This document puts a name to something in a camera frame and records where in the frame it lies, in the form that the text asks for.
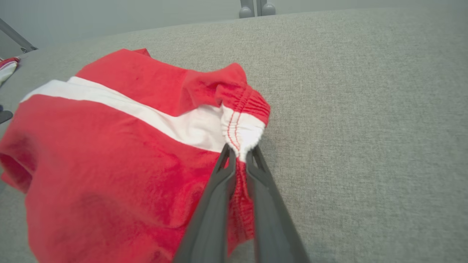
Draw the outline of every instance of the red and white cloth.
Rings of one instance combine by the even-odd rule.
[[[21,102],[0,142],[42,263],[169,263],[221,149],[236,152],[228,251],[253,237],[245,156],[270,107],[238,64],[210,73],[120,50]]]
[[[11,76],[11,74],[13,74],[13,72],[15,72],[19,61],[19,57],[0,61],[0,85],[6,81]]]

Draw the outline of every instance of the gray textured surface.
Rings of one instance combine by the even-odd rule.
[[[238,62],[271,104],[261,147],[314,262],[466,262],[467,28],[457,12],[369,9],[132,32],[26,54],[0,103],[120,48]],[[31,262],[22,202],[0,195],[0,261]],[[231,262],[254,262],[251,243]]]

